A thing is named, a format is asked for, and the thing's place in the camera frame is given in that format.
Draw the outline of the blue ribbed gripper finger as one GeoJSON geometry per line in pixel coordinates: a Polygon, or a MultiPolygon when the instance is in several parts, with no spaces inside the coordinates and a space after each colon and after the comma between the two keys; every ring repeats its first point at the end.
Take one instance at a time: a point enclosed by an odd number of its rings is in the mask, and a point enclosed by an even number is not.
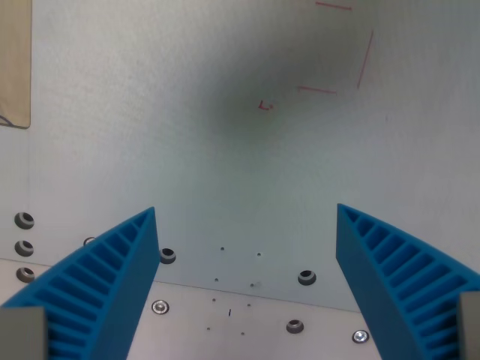
{"type": "Polygon", "coordinates": [[[337,206],[336,259],[382,359],[459,359],[457,306],[479,274],[426,242],[337,206]]]}
{"type": "Polygon", "coordinates": [[[41,307],[49,359],[126,359],[157,272],[154,208],[75,250],[10,297],[41,307]]]}

